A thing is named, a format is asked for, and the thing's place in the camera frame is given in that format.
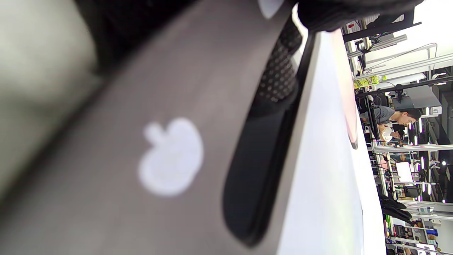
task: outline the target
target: laptop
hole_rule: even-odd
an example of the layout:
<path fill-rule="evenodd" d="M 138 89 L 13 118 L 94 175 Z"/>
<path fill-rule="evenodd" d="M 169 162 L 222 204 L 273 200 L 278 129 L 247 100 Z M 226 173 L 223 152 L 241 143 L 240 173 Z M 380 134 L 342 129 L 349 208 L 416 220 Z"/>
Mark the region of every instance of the laptop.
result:
<path fill-rule="evenodd" d="M 232 160 L 291 8 L 200 1 L 179 15 L 8 196 L 0 254 L 384 254 L 338 31 L 309 35 L 257 207 L 243 235 L 227 221 Z"/>

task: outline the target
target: white wall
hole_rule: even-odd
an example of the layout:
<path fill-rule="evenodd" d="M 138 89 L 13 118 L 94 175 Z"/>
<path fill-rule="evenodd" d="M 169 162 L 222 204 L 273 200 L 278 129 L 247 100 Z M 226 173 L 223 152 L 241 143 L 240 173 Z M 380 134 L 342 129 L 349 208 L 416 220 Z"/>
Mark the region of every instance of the white wall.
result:
<path fill-rule="evenodd" d="M 440 227 L 435 227 L 439 233 L 436 241 L 442 251 L 453 252 L 453 221 L 441 221 Z"/>
<path fill-rule="evenodd" d="M 449 32 L 453 10 L 453 0 L 425 0 L 423 3 L 415 8 L 414 23 L 422 22 L 421 25 L 408 28 L 394 33 L 395 36 L 406 34 L 407 41 L 398 43 L 386 49 L 380 49 L 366 55 L 367 60 L 378 59 L 384 56 L 389 56 L 397 53 L 402 53 L 423 46 L 425 44 L 437 43 L 438 50 L 437 56 L 453 53 L 453 40 Z M 435 48 L 431 49 L 431 57 L 434 57 Z M 419 51 L 410 53 L 394 60 L 391 60 L 385 67 L 380 69 L 373 69 L 375 71 L 388 69 L 404 64 L 412 63 L 427 59 L 427 51 Z M 368 67 L 376 65 L 377 63 L 369 64 Z M 453 61 L 438 64 L 435 68 L 441 68 L 453 65 Z M 427 71 L 428 68 L 413 69 L 408 72 L 389 75 L 388 78 L 399 77 L 407 74 L 414 74 Z"/>
<path fill-rule="evenodd" d="M 0 2 L 0 196 L 98 84 L 73 0 Z"/>

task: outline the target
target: person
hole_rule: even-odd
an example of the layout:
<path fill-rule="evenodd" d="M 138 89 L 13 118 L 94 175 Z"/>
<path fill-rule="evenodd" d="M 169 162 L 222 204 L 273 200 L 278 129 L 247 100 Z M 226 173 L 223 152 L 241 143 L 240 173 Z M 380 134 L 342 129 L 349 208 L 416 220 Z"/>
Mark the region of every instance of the person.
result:
<path fill-rule="evenodd" d="M 395 111 L 387 106 L 378 106 L 373 111 L 377 124 L 388 124 L 396 121 L 400 125 L 409 125 L 409 123 L 414 123 L 421 117 L 421 112 L 418 109 Z M 368 113 L 360 114 L 360 119 L 368 122 Z"/>
<path fill-rule="evenodd" d="M 402 139 L 404 131 L 393 131 L 389 125 L 382 124 L 379 125 L 379 135 L 382 141 L 390 142 L 392 139 Z"/>

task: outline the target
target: gray metal surface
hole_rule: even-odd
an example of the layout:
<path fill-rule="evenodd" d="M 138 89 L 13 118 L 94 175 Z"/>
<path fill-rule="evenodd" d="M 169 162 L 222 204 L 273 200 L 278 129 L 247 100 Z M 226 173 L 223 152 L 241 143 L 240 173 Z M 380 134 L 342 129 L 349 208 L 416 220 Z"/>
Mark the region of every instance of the gray metal surface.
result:
<path fill-rule="evenodd" d="M 224 225 L 230 160 L 268 55 L 289 17 L 254 0 L 205 0 L 147 44 L 76 120 L 0 212 L 0 254 L 274 254 L 287 195 L 265 239 L 249 249 Z M 147 192 L 137 167 L 149 122 L 190 119 L 205 148 L 189 189 Z M 282 181 L 290 182 L 290 174 Z M 283 187 L 281 192 L 288 191 Z"/>

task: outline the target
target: white surface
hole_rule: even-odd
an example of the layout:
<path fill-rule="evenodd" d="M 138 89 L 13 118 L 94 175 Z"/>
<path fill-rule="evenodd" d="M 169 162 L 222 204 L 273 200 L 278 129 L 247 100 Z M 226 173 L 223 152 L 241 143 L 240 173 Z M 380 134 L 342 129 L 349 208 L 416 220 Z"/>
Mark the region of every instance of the white surface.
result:
<path fill-rule="evenodd" d="M 409 162 L 396 163 L 396 171 L 402 182 L 413 182 L 412 171 L 410 169 Z"/>
<path fill-rule="evenodd" d="M 365 139 L 359 133 L 358 149 L 352 148 L 338 84 L 343 74 L 332 61 L 336 50 L 344 51 L 334 43 L 341 34 L 317 36 L 317 60 L 311 62 L 296 122 L 303 128 L 301 141 L 289 148 L 299 154 L 278 254 L 384 255 L 382 212 Z M 345 52 L 343 64 L 348 65 Z"/>

